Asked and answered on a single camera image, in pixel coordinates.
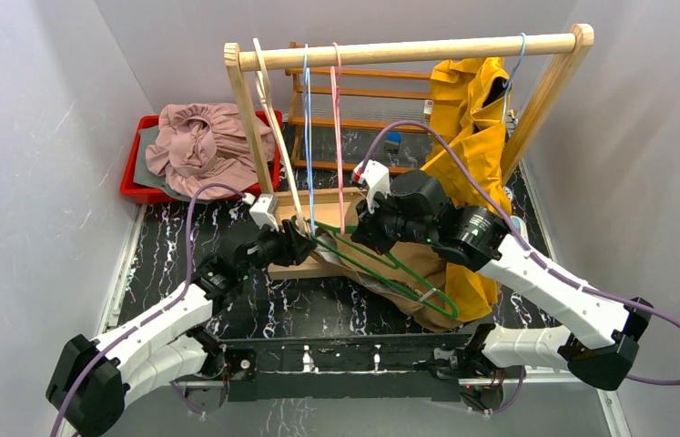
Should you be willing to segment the blue wire hanger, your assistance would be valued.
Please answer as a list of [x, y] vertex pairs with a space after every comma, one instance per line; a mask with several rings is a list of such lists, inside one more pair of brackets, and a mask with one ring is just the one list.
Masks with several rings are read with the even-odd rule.
[[310, 46], [304, 45], [303, 55], [303, 73], [302, 73], [302, 105], [304, 116], [304, 147], [305, 159], [307, 169], [307, 183], [308, 183], [308, 201], [309, 201], [309, 219], [310, 235], [316, 234], [315, 224], [315, 187], [313, 177], [313, 159], [312, 159], [312, 118], [311, 118], [311, 81], [310, 81]]

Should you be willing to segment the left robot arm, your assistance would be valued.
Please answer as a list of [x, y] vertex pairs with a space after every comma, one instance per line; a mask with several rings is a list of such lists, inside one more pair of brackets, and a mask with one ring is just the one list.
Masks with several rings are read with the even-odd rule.
[[292, 221], [262, 229], [228, 254], [208, 254], [178, 289], [130, 322], [89, 339], [68, 340], [46, 389], [63, 423], [80, 436], [100, 436], [126, 407], [154, 389], [189, 374], [218, 377], [226, 367], [221, 344], [202, 327], [241, 293], [248, 277], [270, 265], [304, 262], [315, 241]]

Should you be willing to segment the pink skirt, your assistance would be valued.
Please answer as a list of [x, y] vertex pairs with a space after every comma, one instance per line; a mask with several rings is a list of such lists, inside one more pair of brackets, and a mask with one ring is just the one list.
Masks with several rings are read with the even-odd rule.
[[157, 127], [156, 139], [146, 146], [146, 166], [178, 194], [190, 198], [210, 183], [239, 191], [258, 183], [237, 105], [167, 105]]

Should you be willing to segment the green hanger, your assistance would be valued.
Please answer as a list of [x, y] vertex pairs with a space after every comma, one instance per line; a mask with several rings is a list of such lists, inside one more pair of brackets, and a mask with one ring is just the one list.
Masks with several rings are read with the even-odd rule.
[[326, 261], [337, 261], [339, 267], [353, 271], [359, 279], [373, 279], [395, 296], [409, 303], [429, 308], [443, 317], [457, 320], [460, 315], [455, 302], [438, 286], [408, 266], [394, 254], [377, 254], [350, 240], [349, 234], [340, 234], [339, 227], [315, 221], [317, 232], [312, 238], [320, 249], [328, 251], [322, 255]]

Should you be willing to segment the brown skirt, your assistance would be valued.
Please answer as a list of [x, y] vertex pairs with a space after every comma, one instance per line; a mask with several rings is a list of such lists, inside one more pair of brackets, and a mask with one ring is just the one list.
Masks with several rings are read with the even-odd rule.
[[400, 243], [379, 254], [351, 240], [358, 224], [353, 211], [345, 220], [342, 229], [327, 213], [316, 215], [315, 259], [321, 266], [388, 300], [428, 331], [454, 330], [486, 314], [447, 281], [446, 263], [429, 248]]

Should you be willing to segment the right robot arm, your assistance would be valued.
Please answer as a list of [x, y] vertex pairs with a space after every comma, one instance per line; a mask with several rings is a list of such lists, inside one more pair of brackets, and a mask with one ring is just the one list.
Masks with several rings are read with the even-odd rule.
[[356, 207], [353, 242], [379, 254], [399, 243], [432, 250], [440, 259], [511, 288], [559, 326], [507, 329], [480, 326], [457, 359], [479, 377], [514, 366], [569, 371], [580, 381], [615, 391], [627, 378], [639, 351], [649, 314], [586, 293], [557, 279], [551, 262], [526, 249], [505, 221], [482, 206], [457, 207], [437, 178], [412, 170], [390, 178], [377, 162], [358, 168], [355, 183], [366, 195]]

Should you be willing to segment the grey pleated skirt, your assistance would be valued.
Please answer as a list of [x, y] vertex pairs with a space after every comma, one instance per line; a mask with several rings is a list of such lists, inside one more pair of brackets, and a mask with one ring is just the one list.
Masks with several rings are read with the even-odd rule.
[[147, 148], [156, 143], [158, 133], [158, 126], [141, 128], [137, 132], [137, 154], [130, 177], [131, 187], [137, 193], [136, 201], [142, 204], [189, 202], [190, 197], [171, 188], [165, 176], [158, 176], [148, 168]]

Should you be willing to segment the pink hanger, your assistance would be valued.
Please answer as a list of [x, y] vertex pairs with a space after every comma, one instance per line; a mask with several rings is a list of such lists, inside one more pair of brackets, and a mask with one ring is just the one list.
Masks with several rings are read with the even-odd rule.
[[338, 205], [339, 205], [339, 229], [340, 234], [343, 234], [346, 229], [345, 221], [345, 200], [344, 200], [344, 165], [342, 158], [342, 134], [341, 134], [341, 120], [340, 120], [340, 80], [341, 80], [341, 56], [340, 46], [333, 42], [332, 46], [335, 50], [336, 64], [330, 67], [330, 86], [331, 86], [331, 104], [333, 127], [335, 137], [335, 161], [337, 168], [338, 180]]

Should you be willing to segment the beige wooden hanger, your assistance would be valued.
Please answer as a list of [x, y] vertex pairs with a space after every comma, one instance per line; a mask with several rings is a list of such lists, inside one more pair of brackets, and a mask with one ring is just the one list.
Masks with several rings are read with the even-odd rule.
[[255, 85], [259, 95], [259, 102], [270, 124], [275, 125], [275, 127], [273, 128], [274, 138], [276, 140], [276, 145], [279, 149], [279, 153], [281, 154], [281, 157], [284, 159], [283, 164], [286, 171], [285, 175], [288, 181], [289, 193], [293, 200], [297, 229], [301, 234], [308, 236], [310, 234], [310, 228], [303, 216], [302, 205], [299, 197], [299, 191], [297, 190], [297, 184], [294, 177], [293, 168], [292, 165], [290, 164], [290, 160], [287, 157], [288, 151], [286, 149], [286, 143], [276, 118], [275, 109], [272, 102], [269, 75], [263, 51], [261, 49], [260, 42], [256, 37], [252, 39], [252, 42], [254, 45], [256, 60], [259, 65], [259, 70], [255, 72], [256, 75]]

